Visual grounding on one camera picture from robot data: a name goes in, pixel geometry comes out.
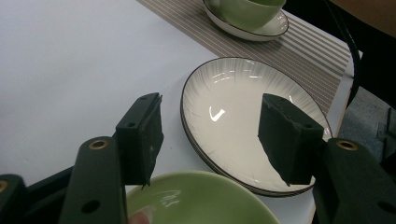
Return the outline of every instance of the green bowl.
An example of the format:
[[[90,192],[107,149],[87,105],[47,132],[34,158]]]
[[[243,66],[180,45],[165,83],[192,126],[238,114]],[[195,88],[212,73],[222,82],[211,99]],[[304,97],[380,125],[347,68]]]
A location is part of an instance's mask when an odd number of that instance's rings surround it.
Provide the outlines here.
[[[155,177],[127,194],[128,216],[149,208],[152,224],[272,224],[279,222],[256,195],[222,175],[185,171]]]

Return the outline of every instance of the plate rim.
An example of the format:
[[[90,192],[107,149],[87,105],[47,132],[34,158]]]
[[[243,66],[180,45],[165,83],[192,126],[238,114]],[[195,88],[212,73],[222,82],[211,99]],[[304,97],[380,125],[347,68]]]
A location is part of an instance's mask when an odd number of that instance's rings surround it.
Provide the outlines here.
[[[330,132],[330,137],[333,138],[332,135],[332,129],[330,127],[329,121],[327,120],[325,114],[323,113],[322,108],[318,105],[317,101],[312,97],[312,95],[303,87],[301,86],[298,82],[296,82],[292,77],[288,76],[286,73],[282,72],[279,69],[274,68],[273,66],[271,66],[268,63],[264,63],[264,62],[260,62],[257,60],[252,60],[249,58],[243,58],[243,57],[219,57],[216,59],[212,59],[209,60],[205,63],[202,63],[201,65],[199,65],[198,67],[196,67],[190,74],[189,77],[186,79],[184,85],[183,85],[183,89],[182,89],[182,93],[181,93],[181,98],[180,98],[180,117],[181,117],[181,123],[183,125],[183,129],[185,131],[185,134],[187,135],[187,138],[189,139],[192,148],[195,150],[195,152],[198,154],[198,156],[206,163],[206,165],[208,165],[215,173],[217,173],[218,175],[224,175],[228,178],[231,178],[233,181],[236,181],[237,183],[239,183],[240,185],[244,186],[245,188],[251,190],[253,193],[259,194],[261,196],[266,196],[266,197],[274,197],[274,198],[284,198],[284,197],[290,197],[290,196],[295,196],[301,193],[304,193],[310,189],[313,188],[314,184],[307,186],[306,188],[303,189],[297,189],[297,190],[291,190],[291,191],[272,191],[272,190],[268,190],[268,189],[260,189],[254,186],[249,185],[248,183],[245,183],[241,180],[239,180],[238,178],[228,174],[226,171],[224,171],[223,169],[221,169],[221,167],[219,167],[218,165],[216,165],[215,162],[213,162],[207,155],[206,153],[202,150],[202,148],[200,147],[200,145],[198,144],[198,142],[195,140],[193,134],[191,133],[191,130],[189,128],[189,125],[187,123],[187,120],[184,116],[184,109],[183,109],[183,98],[184,98],[184,92],[187,86],[187,83],[189,82],[190,78],[193,76],[193,74],[195,74],[195,72],[203,67],[204,65],[208,64],[208,63],[213,63],[214,61],[218,61],[218,60],[230,60],[230,59],[236,59],[236,60],[249,60],[249,61],[253,61],[256,63],[262,63],[266,66],[269,66],[273,69],[275,69],[276,71],[280,72],[281,74],[287,76],[288,78],[290,78],[294,83],[296,83],[297,85],[299,85],[314,101],[314,103],[318,106],[318,109],[320,110],[320,113],[323,115],[323,117],[326,120],[326,123],[328,124],[329,127],[329,132]]]

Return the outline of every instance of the white saucer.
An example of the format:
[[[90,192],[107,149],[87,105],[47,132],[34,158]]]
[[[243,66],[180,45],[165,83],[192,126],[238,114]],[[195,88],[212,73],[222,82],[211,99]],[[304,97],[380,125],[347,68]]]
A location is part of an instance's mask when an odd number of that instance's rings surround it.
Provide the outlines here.
[[[299,84],[265,63],[242,58],[219,58],[192,72],[181,97],[185,132],[198,155],[218,174],[261,195],[299,194],[315,180],[307,186],[288,186],[258,138],[263,93],[290,100],[324,127],[324,140],[332,137],[318,104]]]
[[[204,0],[205,12],[220,29],[240,38],[252,41],[270,41],[285,34],[289,29],[289,21],[286,15],[279,11],[276,16],[262,28],[254,32],[241,30],[228,23],[219,10],[219,0]]]

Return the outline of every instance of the beige table mat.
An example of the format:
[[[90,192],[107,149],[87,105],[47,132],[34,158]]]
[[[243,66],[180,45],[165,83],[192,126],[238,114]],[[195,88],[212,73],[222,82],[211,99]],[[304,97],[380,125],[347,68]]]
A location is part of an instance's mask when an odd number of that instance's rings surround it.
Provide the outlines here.
[[[206,15],[202,0],[137,1],[219,57],[249,58],[282,71],[303,86],[325,114],[329,111],[350,58],[342,42],[287,12],[290,27],[284,35],[252,42],[222,31]]]

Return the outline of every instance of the ceramic plate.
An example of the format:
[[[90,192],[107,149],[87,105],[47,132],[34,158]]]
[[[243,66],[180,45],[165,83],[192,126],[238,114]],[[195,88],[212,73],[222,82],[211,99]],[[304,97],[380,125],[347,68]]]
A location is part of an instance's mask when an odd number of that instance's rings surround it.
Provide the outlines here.
[[[127,194],[128,215],[151,211],[152,224],[279,224],[254,194],[209,172],[188,171],[152,179]]]
[[[181,118],[200,157],[217,173],[255,193],[290,196],[309,186],[288,187],[271,166],[258,138],[262,94],[293,102],[332,137],[329,124],[314,99],[275,68],[242,58],[220,58],[198,67],[185,83]]]
[[[282,11],[265,24],[262,28],[254,32],[241,30],[229,24],[221,15],[219,10],[219,0],[204,0],[205,12],[219,28],[225,32],[240,38],[252,41],[269,41],[285,34],[289,28],[289,21]]]

